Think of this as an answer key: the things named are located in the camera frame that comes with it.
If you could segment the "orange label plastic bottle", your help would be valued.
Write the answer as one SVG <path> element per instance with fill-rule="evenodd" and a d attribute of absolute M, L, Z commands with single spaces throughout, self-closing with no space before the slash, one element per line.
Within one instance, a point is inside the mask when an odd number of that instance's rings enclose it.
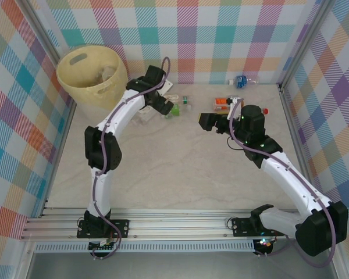
<path fill-rule="evenodd" d="M 229 113 L 229 104 L 227 98 L 237 97 L 237 96 L 228 96 L 228 97 L 218 97 L 215 98 L 213 103 L 213 110 L 218 114 L 228 114 Z"/>

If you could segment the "cream label green band bottle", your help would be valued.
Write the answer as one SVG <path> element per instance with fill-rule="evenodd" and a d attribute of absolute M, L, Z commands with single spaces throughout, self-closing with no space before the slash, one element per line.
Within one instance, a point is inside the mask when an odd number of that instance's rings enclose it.
<path fill-rule="evenodd" d="M 164 97 L 174 104 L 185 106 L 191 105 L 194 100 L 192 95 L 166 94 Z"/>

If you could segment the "white box green label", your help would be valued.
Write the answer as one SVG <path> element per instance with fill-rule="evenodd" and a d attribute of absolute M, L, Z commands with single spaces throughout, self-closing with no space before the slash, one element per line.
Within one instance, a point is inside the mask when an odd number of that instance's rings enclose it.
<path fill-rule="evenodd" d="M 132 121 L 136 125 L 145 125 L 155 116 L 155 114 L 156 110 L 150 106 L 147 106 L 139 110 L 132 118 Z"/>

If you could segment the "blue label water bottle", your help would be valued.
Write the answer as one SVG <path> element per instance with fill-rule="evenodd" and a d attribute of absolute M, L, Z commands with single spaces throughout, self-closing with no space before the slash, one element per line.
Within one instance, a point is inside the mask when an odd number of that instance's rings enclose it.
<path fill-rule="evenodd" d="M 242 89 L 245 87 L 250 87 L 252 85 L 258 85 L 258 77 L 248 77 L 245 75 L 235 76 L 233 79 L 229 79 L 229 85 L 234 86 L 236 89 Z"/>

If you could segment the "clear unlabelled water bottle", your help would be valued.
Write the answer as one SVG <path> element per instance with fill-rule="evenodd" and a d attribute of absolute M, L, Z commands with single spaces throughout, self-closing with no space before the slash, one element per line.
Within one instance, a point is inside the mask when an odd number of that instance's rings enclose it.
<path fill-rule="evenodd" d="M 113 66 L 104 66 L 95 76 L 94 85 L 102 84 L 109 80 L 116 73 Z"/>

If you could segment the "cream plastic bin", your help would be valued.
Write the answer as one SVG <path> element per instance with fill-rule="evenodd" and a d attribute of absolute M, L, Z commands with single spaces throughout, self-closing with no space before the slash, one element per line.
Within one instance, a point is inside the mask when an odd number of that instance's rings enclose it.
<path fill-rule="evenodd" d="M 116 73 L 106 82 L 94 85 L 96 74 L 104 66 L 113 66 Z M 101 45 L 82 45 L 72 49 L 56 67 L 62 88 L 77 102 L 112 110 L 128 82 L 126 67 L 111 48 Z"/>

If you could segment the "aluminium frame post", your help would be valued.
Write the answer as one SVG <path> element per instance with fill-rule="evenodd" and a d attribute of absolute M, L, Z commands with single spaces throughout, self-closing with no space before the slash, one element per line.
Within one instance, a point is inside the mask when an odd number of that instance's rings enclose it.
<path fill-rule="evenodd" d="M 276 80 L 279 88 L 284 88 L 292 79 L 335 1 L 308 0 L 305 4 L 279 67 Z"/>
<path fill-rule="evenodd" d="M 46 50 L 47 54 L 50 56 L 50 58 L 56 63 L 60 59 L 60 55 L 58 54 L 56 47 L 51 41 L 50 36 L 48 35 L 48 32 L 46 31 L 45 27 L 41 23 L 40 18 L 38 17 L 35 9 L 30 3 L 30 0 L 18 0 L 22 4 L 22 10 L 25 14 L 25 17 L 29 20 L 30 25 L 35 31 L 35 34 L 39 38 L 40 43 Z"/>

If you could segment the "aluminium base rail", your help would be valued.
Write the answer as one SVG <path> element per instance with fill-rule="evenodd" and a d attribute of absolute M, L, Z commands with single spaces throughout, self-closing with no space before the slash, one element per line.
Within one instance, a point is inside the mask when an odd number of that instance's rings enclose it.
<path fill-rule="evenodd" d="M 226 227 L 231 217 L 249 218 L 248 210 L 135 210 L 112 209 L 105 217 L 78 208 L 45 208 L 40 218 L 29 219 L 24 241 L 179 241 L 259 239 L 235 237 Z"/>

